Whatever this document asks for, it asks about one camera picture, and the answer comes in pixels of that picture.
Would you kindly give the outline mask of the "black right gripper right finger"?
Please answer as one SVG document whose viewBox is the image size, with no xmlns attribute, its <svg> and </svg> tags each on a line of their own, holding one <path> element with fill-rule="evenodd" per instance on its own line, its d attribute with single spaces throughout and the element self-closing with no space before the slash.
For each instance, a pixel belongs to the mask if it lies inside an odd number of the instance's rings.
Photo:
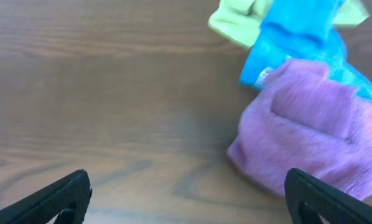
<svg viewBox="0 0 372 224">
<path fill-rule="evenodd" d="M 372 206 L 300 169 L 288 171 L 284 190 L 293 224 L 372 224 Z"/>
</svg>

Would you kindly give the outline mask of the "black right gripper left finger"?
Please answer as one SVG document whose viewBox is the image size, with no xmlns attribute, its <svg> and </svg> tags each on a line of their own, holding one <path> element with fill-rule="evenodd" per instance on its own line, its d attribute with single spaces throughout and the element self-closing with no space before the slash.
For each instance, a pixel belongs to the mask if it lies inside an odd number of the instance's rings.
<svg viewBox="0 0 372 224">
<path fill-rule="evenodd" d="M 87 171 L 76 170 L 0 210 L 0 224 L 82 224 L 91 196 Z"/>
</svg>

